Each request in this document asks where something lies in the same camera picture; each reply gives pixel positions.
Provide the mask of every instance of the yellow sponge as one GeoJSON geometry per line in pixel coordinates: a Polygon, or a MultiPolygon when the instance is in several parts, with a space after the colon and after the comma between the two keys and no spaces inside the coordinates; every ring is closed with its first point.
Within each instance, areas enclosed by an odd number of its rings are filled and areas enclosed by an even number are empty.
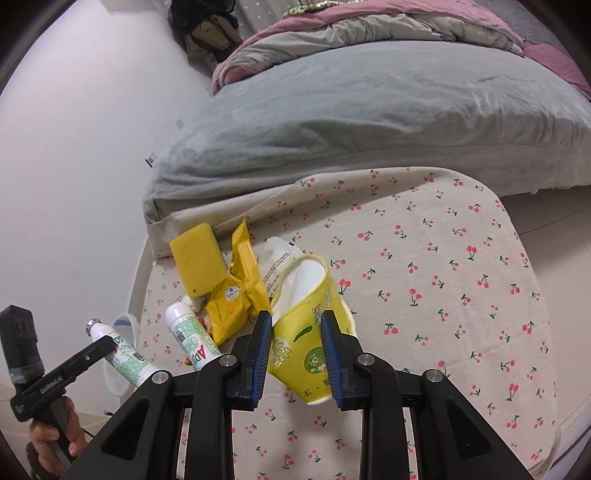
{"type": "Polygon", "coordinates": [[[202,223],[170,242],[181,281],[192,299],[210,293],[228,276],[212,228],[202,223]]]}

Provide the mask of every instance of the green leaf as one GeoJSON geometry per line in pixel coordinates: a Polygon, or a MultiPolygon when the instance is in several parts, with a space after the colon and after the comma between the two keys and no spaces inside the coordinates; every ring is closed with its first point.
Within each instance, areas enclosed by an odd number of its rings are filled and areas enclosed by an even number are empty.
{"type": "Polygon", "coordinates": [[[304,336],[306,333],[310,333],[312,331],[312,327],[311,326],[307,326],[306,328],[304,328],[300,333],[298,333],[295,338],[294,338],[294,343],[302,336],[304,336]]]}

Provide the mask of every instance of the tile floor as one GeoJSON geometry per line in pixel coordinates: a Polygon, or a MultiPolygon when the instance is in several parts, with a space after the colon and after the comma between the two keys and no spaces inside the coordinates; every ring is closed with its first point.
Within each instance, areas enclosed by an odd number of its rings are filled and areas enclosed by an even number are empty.
{"type": "Polygon", "coordinates": [[[502,200],[548,304],[563,451],[591,424],[591,187],[502,200]]]}

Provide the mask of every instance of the pink pillow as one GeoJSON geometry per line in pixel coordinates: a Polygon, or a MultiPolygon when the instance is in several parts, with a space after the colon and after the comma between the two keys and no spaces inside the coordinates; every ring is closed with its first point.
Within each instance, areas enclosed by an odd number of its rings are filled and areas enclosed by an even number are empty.
{"type": "Polygon", "coordinates": [[[568,55],[556,50],[547,43],[526,47],[523,49],[523,53],[526,57],[540,63],[572,86],[577,87],[585,97],[591,100],[591,87],[589,87],[577,64],[568,55]]]}

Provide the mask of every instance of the silver cap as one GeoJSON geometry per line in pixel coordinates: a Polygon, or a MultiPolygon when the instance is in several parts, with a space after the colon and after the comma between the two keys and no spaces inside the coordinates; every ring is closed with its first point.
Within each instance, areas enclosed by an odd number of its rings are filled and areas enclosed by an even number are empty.
{"type": "Polygon", "coordinates": [[[86,323],[86,334],[90,336],[90,329],[95,323],[102,323],[99,319],[91,319],[86,323]]]}

